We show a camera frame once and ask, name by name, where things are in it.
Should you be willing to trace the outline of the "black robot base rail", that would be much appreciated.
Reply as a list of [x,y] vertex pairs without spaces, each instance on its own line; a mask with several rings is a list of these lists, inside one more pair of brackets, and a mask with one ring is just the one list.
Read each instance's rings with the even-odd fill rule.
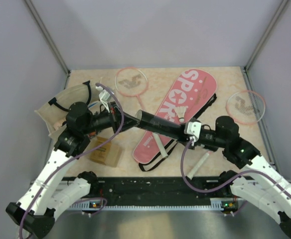
[[230,200],[229,186],[212,193],[190,189],[181,177],[99,177],[83,198],[103,197],[108,206],[205,206],[211,199]]

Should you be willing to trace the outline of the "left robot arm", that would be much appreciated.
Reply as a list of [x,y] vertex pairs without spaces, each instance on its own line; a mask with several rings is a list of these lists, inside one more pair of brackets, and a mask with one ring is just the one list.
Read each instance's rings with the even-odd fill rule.
[[58,137],[50,158],[29,190],[18,202],[9,203],[7,214],[30,235],[42,239],[51,231],[58,217],[81,198],[99,192],[93,172],[78,175],[73,184],[59,193],[55,190],[68,169],[90,143],[89,134],[112,128],[115,134],[137,126],[139,120],[123,112],[116,103],[109,110],[93,114],[83,102],[72,104],[66,115],[66,128]]

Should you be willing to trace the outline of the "black shuttlecock tube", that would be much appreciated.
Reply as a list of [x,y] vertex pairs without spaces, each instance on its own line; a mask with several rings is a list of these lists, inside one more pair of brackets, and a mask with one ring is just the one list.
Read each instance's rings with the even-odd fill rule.
[[142,110],[138,110],[135,117],[140,120],[137,126],[140,129],[161,134],[177,141],[186,136],[184,133],[185,124],[177,124]]

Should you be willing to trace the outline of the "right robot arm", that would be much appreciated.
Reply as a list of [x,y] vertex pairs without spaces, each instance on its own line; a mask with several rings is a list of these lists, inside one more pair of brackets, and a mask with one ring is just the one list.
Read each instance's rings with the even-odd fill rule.
[[275,170],[250,142],[240,137],[239,126],[230,116],[220,116],[215,129],[205,129],[199,121],[189,121],[180,126],[187,144],[185,149],[197,144],[222,148],[223,156],[241,172],[230,173],[230,178],[217,187],[203,190],[195,188],[184,173],[182,179],[195,192],[219,191],[224,197],[238,196],[265,212],[279,224],[291,239],[291,183]]

